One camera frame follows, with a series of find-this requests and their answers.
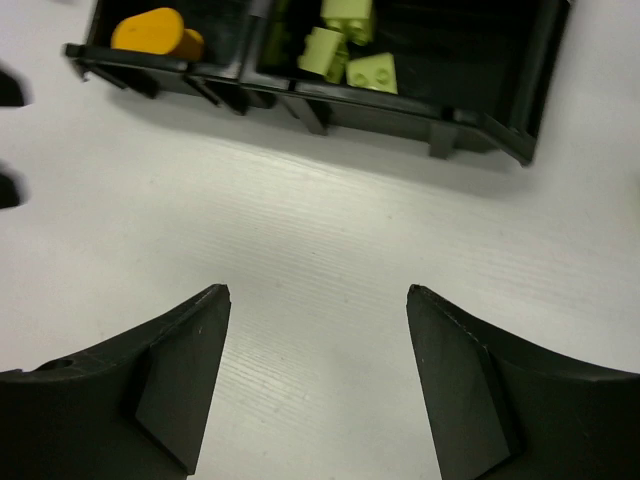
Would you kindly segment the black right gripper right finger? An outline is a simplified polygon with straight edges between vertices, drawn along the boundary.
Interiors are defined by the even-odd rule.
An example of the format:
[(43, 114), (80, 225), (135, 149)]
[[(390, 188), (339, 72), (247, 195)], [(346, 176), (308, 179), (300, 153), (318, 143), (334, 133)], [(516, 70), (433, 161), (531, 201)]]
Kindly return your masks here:
[(639, 377), (580, 361), (413, 285), (407, 317), (445, 479), (635, 479)]

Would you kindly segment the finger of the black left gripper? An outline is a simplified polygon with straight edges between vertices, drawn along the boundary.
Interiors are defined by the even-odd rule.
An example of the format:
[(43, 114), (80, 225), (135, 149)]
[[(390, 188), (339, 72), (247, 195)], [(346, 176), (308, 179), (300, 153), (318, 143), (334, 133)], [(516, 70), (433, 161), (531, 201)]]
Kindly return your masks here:
[(22, 176), (13, 170), (2, 168), (0, 171), (0, 208), (15, 208), (22, 203)]
[(8, 71), (0, 70), (0, 106), (23, 107), (25, 95), (20, 81)]

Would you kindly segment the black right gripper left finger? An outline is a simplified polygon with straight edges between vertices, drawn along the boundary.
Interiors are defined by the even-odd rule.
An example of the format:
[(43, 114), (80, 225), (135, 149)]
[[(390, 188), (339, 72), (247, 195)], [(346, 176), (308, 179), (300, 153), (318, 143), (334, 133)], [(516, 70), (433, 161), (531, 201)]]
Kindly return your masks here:
[(2, 478), (194, 474), (230, 310), (228, 287), (212, 285), (87, 349), (2, 372)]

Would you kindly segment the orange rounded lego block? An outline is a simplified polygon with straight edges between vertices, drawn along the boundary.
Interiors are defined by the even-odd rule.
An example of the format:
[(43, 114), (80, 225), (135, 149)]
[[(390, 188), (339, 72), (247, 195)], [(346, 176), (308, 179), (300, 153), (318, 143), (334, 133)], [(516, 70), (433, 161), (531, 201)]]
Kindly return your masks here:
[(172, 8), (149, 10), (122, 20), (111, 35), (113, 49), (166, 55), (199, 61), (204, 55), (200, 33), (185, 27), (181, 14)]

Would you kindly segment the light green square lego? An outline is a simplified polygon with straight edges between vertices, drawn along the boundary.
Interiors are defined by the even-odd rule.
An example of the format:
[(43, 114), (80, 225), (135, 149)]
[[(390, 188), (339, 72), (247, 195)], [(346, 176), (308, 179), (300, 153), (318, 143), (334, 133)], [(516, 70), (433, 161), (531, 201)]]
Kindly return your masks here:
[(339, 84), (348, 60), (343, 33), (314, 27), (305, 37), (305, 48), (298, 57), (297, 66), (302, 71), (321, 76), (328, 83)]

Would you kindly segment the light green sloped lego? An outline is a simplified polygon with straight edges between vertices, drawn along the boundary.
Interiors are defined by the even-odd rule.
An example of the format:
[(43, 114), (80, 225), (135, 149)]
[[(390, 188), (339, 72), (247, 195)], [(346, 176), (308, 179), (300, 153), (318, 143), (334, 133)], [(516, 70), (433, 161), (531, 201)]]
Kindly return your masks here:
[(346, 65), (347, 84), (356, 88), (398, 94), (395, 61), (391, 53), (350, 60)]

